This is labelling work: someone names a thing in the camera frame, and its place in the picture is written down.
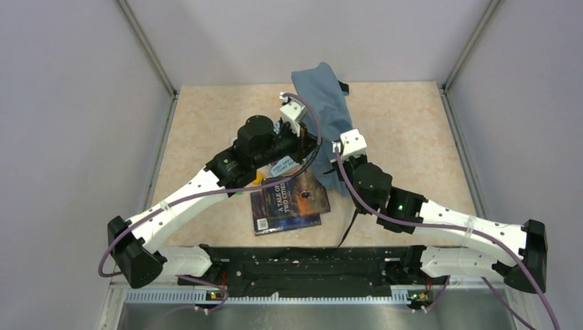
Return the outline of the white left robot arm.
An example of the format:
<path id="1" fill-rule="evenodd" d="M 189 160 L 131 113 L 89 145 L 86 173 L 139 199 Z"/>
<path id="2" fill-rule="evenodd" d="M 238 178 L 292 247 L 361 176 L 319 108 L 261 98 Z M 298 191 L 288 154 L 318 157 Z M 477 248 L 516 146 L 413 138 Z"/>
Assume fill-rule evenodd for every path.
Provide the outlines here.
<path id="1" fill-rule="evenodd" d="M 175 231 L 200 212 L 239 191 L 252 191 L 257 169 L 289 156 L 305 172 L 320 150 L 322 129 L 310 134 L 301 120 L 279 119 L 280 131 L 264 115 L 253 115 L 237 131 L 230 147 L 217 153 L 187 184 L 150 210 L 128 219 L 116 216 L 107 224 L 108 247 L 98 266 L 101 277 L 111 257 L 133 289 L 152 283 L 167 258 L 160 247 Z"/>

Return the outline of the blue student backpack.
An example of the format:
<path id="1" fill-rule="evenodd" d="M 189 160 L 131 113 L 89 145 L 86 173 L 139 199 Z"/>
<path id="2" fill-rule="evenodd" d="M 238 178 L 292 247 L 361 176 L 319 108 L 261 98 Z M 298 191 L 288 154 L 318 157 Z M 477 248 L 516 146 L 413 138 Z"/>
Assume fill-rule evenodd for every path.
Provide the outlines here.
<path id="1" fill-rule="evenodd" d="M 331 164 L 335 153 L 332 143 L 340 139 L 340 135 L 353 129 L 353 123 L 345 100 L 341 83 L 331 66 L 325 62 L 311 69 L 294 71 L 291 80 L 300 96 L 314 110 L 317 121 L 310 115 L 303 118 L 303 123 L 311 134 L 317 134 L 317 125 L 321 128 L 322 145 L 311 164 L 315 178 L 328 190 L 334 189 L 343 197 L 350 192 L 338 179 L 336 170 Z"/>

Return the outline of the colourful Treehouse book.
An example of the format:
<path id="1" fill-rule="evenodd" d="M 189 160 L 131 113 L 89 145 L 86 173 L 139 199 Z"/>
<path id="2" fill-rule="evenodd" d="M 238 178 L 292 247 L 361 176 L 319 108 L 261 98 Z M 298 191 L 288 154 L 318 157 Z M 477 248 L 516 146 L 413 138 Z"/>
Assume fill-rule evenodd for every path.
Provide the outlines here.
<path id="1" fill-rule="evenodd" d="M 299 170 L 301 164 L 295 162 L 290 156 L 285 156 L 267 165 L 268 177 L 278 177 L 281 175 L 294 174 Z"/>

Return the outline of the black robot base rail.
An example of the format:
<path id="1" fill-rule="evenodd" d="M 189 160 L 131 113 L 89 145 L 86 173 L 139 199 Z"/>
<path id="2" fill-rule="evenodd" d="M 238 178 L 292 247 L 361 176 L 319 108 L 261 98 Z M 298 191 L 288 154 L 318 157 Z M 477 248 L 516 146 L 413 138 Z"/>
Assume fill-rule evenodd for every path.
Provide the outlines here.
<path id="1" fill-rule="evenodd" d="M 229 297 L 388 297 L 394 285 L 432 285 L 446 276 L 420 270 L 412 247 L 210 247 L 212 262 L 201 280 L 225 286 Z"/>

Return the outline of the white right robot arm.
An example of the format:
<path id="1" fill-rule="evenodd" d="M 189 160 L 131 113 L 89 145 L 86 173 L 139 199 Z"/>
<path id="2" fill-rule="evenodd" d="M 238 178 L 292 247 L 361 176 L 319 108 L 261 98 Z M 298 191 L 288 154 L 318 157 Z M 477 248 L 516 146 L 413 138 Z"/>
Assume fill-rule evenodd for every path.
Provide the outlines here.
<path id="1" fill-rule="evenodd" d="M 392 177 L 365 155 L 331 160 L 356 208 L 396 233 L 441 237 L 456 247 L 414 247 L 403 273 L 412 283 L 427 277 L 469 276 L 501 279 L 520 292 L 547 290 L 548 243 L 545 224 L 490 221 L 446 208 L 423 195 L 392 185 Z"/>

